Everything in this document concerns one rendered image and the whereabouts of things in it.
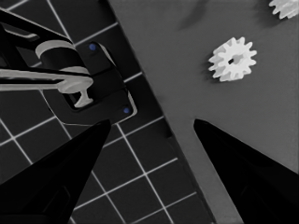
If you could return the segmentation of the small white toothed gear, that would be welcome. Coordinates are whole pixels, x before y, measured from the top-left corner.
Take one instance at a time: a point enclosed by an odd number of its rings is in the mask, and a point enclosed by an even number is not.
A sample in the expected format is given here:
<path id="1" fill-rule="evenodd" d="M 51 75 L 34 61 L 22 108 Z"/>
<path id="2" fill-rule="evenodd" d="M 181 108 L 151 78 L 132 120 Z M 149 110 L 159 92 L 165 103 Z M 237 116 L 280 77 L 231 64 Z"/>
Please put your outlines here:
<path id="1" fill-rule="evenodd" d="M 228 41 L 213 50 L 213 55 L 208 59 L 211 66 L 210 72 L 214 72 L 213 78 L 220 82 L 236 81 L 243 79 L 251 73 L 251 67 L 257 62 L 253 57 L 257 54 L 252 50 L 252 42 L 247 43 L 244 36 Z"/>
<path id="2" fill-rule="evenodd" d="M 271 0 L 268 6 L 273 8 L 272 14 L 282 19 L 291 19 L 299 14 L 299 0 Z"/>

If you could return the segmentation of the dark robot body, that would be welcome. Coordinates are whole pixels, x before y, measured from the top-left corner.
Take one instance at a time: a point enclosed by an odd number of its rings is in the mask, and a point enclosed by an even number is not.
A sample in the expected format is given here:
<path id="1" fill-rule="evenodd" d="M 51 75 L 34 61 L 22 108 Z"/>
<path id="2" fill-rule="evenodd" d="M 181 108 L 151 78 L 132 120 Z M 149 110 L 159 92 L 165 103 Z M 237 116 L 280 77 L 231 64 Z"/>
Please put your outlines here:
<path id="1" fill-rule="evenodd" d="M 42 91 L 63 124 L 119 123 L 137 113 L 116 64 L 97 43 L 90 70 L 64 35 L 0 7 L 0 91 Z"/>

